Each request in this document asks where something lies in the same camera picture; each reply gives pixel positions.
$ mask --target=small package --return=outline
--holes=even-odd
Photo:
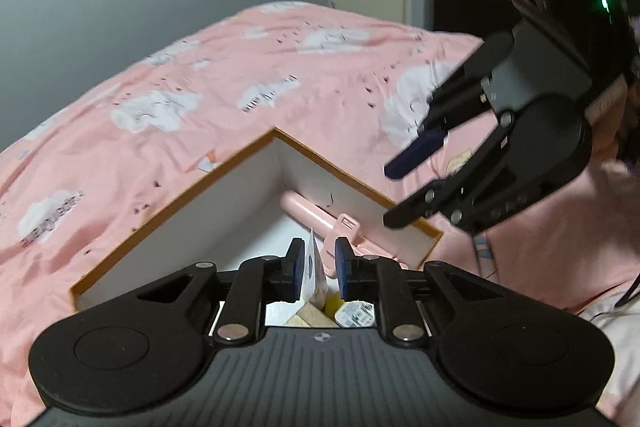
[[[324,315],[313,304],[305,303],[298,312],[283,324],[290,328],[338,328],[339,326]]]
[[[319,310],[324,308],[324,301],[328,292],[324,266],[320,258],[314,230],[311,229],[309,240],[306,242],[305,270],[302,275],[302,289],[300,299],[313,304]]]
[[[376,323],[373,304],[364,301],[350,301],[335,312],[335,322],[343,328],[370,328]]]

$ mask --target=paper card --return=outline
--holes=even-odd
[[[300,298],[304,302],[310,302],[322,310],[324,308],[324,300],[328,291],[326,276],[324,275],[324,266],[320,259],[320,252],[316,244],[314,230],[311,229],[309,239],[306,242],[305,250],[305,270],[302,275],[302,290]]]
[[[447,163],[446,175],[451,176],[458,172],[471,156],[473,156],[473,152],[469,149],[450,159],[449,163]]]

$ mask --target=green led light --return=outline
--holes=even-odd
[[[600,0],[602,2],[602,7],[609,13],[609,3],[607,0]]]

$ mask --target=pink bed sheet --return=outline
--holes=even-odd
[[[382,166],[415,136],[428,94],[478,43],[304,3],[268,4],[147,57],[0,153],[0,425],[25,425],[43,407],[27,353],[73,312],[68,288],[268,129],[280,127],[396,201],[444,175],[489,132],[491,115],[453,133],[402,182],[385,179]],[[630,201],[640,192],[607,169],[585,172],[566,199],[492,231],[503,283],[572,309],[628,282],[640,248],[623,209],[637,214]],[[447,232],[433,258],[477,273],[470,238],[433,220]],[[587,236],[576,232],[584,224]],[[590,255],[575,271],[584,248]]]

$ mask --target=textured grip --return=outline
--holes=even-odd
[[[294,267],[293,267],[293,293],[296,299],[300,299],[300,292],[302,291],[302,278],[305,274],[305,242],[301,239],[291,242],[291,248],[297,249]]]
[[[339,237],[335,240],[335,276],[338,279],[340,289],[340,299],[347,298],[348,265],[347,262],[355,259],[353,248],[346,237]]]
[[[429,426],[604,427],[594,409],[555,419],[515,419],[467,401],[417,349],[386,344],[373,329],[268,328],[259,343],[220,351],[193,386],[123,417],[50,409],[34,427]]]

